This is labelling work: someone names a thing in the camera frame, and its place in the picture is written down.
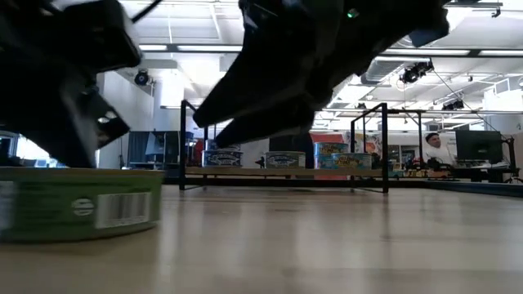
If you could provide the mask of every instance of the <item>fluorescent light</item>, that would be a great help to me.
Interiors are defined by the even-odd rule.
[[[355,103],[364,96],[367,96],[367,94],[369,94],[372,90],[374,90],[374,87],[345,86],[337,95],[341,98],[338,103]]]
[[[458,49],[387,49],[384,54],[413,56],[465,56],[470,50]]]
[[[223,46],[223,45],[180,45],[177,46],[179,51],[216,51],[216,52],[240,52],[241,46]]]
[[[481,56],[523,56],[523,50],[483,50]]]
[[[140,45],[143,51],[166,51],[167,45]]]
[[[403,56],[378,56],[376,61],[399,61],[399,62],[429,62],[428,57],[403,57]]]

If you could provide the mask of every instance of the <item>wooden shelf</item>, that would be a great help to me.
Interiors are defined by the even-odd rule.
[[[210,176],[381,176],[382,171],[365,171],[351,168],[316,170],[300,168],[187,167],[186,174]]]

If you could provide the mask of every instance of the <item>green can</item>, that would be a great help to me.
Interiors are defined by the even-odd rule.
[[[79,241],[156,226],[162,171],[0,167],[0,241]]]

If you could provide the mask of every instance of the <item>man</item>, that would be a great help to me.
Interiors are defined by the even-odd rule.
[[[430,133],[425,137],[425,141],[429,144],[424,151],[423,159],[428,162],[429,159],[435,158],[439,163],[454,165],[454,156],[450,153],[449,148],[441,146],[440,135],[437,133]]]

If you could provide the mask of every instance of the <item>cable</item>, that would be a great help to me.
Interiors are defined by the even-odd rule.
[[[138,20],[141,20],[144,16],[148,15],[149,12],[155,9],[161,2],[162,0],[154,0],[148,7],[144,8],[131,18],[132,23],[135,24]]]
[[[458,93],[456,93],[454,90],[452,90],[452,88],[449,86],[449,84],[435,70],[433,70],[433,72],[445,84],[445,86],[449,88],[449,90],[452,92],[452,94],[454,94],[456,97],[458,97],[458,99],[461,99],[461,97],[458,95]],[[474,109],[472,109],[472,107],[468,106],[468,104],[465,103],[465,101],[462,100],[462,102],[463,102],[463,105],[467,106],[467,108],[469,108],[471,111],[474,111]],[[493,129],[494,131],[499,132],[499,134],[501,135],[501,138],[504,141],[508,140],[508,138],[504,134],[502,134],[495,127],[493,127],[489,122],[486,121],[486,119],[482,118],[478,113],[473,113],[473,114],[475,114],[478,118],[480,118],[483,121],[483,123],[485,123],[488,127]],[[511,164],[510,160],[505,155],[503,155],[503,160],[506,160],[509,165]]]

